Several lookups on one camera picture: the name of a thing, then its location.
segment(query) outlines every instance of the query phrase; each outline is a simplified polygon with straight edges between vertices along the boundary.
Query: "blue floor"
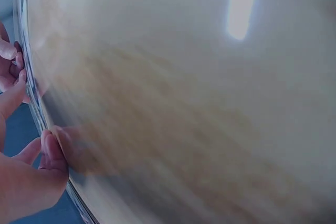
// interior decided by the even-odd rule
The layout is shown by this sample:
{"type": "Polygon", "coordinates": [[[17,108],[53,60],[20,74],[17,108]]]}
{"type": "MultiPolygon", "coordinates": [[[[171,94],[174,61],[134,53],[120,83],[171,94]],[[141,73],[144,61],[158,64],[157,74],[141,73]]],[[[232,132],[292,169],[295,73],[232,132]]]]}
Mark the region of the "blue floor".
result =
{"type": "MultiPolygon", "coordinates": [[[[29,106],[22,104],[7,121],[5,154],[13,156],[19,153],[31,140],[38,137],[38,132],[31,116],[29,106]]],[[[57,205],[17,221],[14,224],[83,224],[76,207],[67,193],[64,193],[57,205]]]]}

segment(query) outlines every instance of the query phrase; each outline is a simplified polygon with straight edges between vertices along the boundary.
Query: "hand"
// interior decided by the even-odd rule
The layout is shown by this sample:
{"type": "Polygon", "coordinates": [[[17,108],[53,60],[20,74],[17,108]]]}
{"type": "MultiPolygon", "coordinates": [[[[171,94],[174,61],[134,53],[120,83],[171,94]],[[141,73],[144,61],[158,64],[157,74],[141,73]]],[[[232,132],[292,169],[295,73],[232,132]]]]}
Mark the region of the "hand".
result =
{"type": "MultiPolygon", "coordinates": [[[[5,120],[21,104],[25,95],[26,73],[0,95],[0,152],[4,148],[5,120]]],[[[57,140],[50,131],[29,143],[19,154],[0,153],[0,223],[32,215],[52,207],[63,194],[68,181],[68,166],[57,140]],[[42,152],[38,169],[31,167],[42,152]]]]}
{"type": "MultiPolygon", "coordinates": [[[[0,22],[0,90],[5,92],[13,87],[18,81],[20,71],[23,69],[22,49],[17,41],[14,45],[9,43],[7,31],[0,22]]],[[[23,102],[29,102],[27,95],[25,95],[23,102]]]]}

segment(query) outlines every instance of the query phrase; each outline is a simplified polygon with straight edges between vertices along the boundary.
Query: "finger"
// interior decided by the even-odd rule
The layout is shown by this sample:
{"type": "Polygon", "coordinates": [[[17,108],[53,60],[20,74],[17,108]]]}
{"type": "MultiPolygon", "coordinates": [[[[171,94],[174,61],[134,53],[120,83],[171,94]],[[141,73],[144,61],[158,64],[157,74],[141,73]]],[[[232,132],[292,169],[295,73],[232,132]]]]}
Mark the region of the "finger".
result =
{"type": "Polygon", "coordinates": [[[9,67],[9,73],[16,79],[24,68],[22,53],[18,52],[15,57],[16,64],[12,63],[9,67]]]}
{"type": "MultiPolygon", "coordinates": [[[[16,79],[16,80],[14,81],[14,85],[16,85],[16,84],[18,83],[18,81],[19,81],[19,79],[16,79]]],[[[30,98],[29,98],[27,92],[25,93],[25,96],[24,96],[22,102],[23,102],[23,103],[27,103],[27,104],[30,103],[30,98]]]]}
{"type": "Polygon", "coordinates": [[[0,95],[0,115],[3,120],[7,120],[9,116],[20,106],[26,94],[26,71],[22,70],[19,74],[18,83],[0,95]]]}
{"type": "Polygon", "coordinates": [[[50,159],[48,157],[46,137],[51,134],[51,131],[44,130],[41,135],[41,161],[39,169],[50,169],[50,159]]]}
{"type": "Polygon", "coordinates": [[[31,141],[19,154],[13,156],[13,159],[32,165],[41,151],[41,138],[38,137],[31,141]]]}
{"type": "Polygon", "coordinates": [[[20,46],[19,42],[14,42],[14,47],[16,48],[17,52],[22,52],[22,47],[20,46]]]}
{"type": "Polygon", "coordinates": [[[56,169],[63,173],[68,173],[68,164],[63,156],[63,152],[56,138],[49,134],[45,138],[47,147],[47,157],[50,161],[50,169],[56,169]]]}
{"type": "Polygon", "coordinates": [[[16,48],[11,43],[0,39],[0,55],[7,60],[13,60],[16,56],[16,48]]]}
{"type": "Polygon", "coordinates": [[[64,157],[71,159],[74,154],[72,137],[68,134],[68,132],[64,131],[64,128],[53,126],[51,130],[54,132],[55,136],[59,140],[59,143],[61,144],[61,150],[64,157]]]}

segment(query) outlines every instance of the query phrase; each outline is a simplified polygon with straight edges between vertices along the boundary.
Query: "curved metal surface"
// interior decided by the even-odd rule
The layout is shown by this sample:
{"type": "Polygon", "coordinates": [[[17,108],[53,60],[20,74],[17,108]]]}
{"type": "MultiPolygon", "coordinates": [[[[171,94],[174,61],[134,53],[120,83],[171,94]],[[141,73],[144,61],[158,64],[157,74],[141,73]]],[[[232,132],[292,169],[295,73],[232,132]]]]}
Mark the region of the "curved metal surface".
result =
{"type": "Polygon", "coordinates": [[[28,3],[35,113],[98,222],[333,223],[334,0],[28,3]]]}
{"type": "MultiPolygon", "coordinates": [[[[47,122],[40,105],[41,97],[34,77],[34,69],[32,67],[32,55],[28,34],[27,0],[13,0],[13,18],[15,26],[15,39],[22,47],[25,68],[27,70],[27,93],[30,98],[29,108],[33,115],[35,125],[39,131],[39,134],[41,135],[42,131],[47,129],[47,122]]],[[[80,196],[74,189],[71,180],[68,183],[67,192],[79,210],[85,223],[98,223],[92,213],[86,207],[85,203],[82,202],[80,196]]]]}

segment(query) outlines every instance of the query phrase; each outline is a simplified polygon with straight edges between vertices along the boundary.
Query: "fingernail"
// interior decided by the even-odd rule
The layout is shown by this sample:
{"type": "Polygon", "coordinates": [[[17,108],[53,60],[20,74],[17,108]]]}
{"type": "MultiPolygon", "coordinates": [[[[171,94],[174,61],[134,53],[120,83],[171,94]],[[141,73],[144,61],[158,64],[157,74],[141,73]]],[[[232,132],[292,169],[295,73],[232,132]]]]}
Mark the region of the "fingernail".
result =
{"type": "Polygon", "coordinates": [[[7,60],[13,60],[16,56],[16,48],[12,44],[0,40],[0,55],[7,60]]]}
{"type": "Polygon", "coordinates": [[[27,74],[25,70],[22,70],[19,74],[19,81],[27,81],[27,74]]]}
{"type": "Polygon", "coordinates": [[[50,130],[44,130],[42,131],[41,138],[46,138],[50,134],[52,134],[50,130]]]}
{"type": "Polygon", "coordinates": [[[47,155],[46,139],[41,137],[41,152],[47,155]]]}
{"type": "Polygon", "coordinates": [[[47,142],[47,153],[49,157],[52,157],[53,155],[53,148],[55,146],[55,137],[53,135],[48,135],[46,137],[46,142],[47,142]]]}
{"type": "Polygon", "coordinates": [[[16,53],[15,60],[17,60],[18,58],[19,58],[19,59],[22,59],[22,57],[23,57],[22,53],[21,53],[21,52],[17,52],[17,53],[16,53]]]}

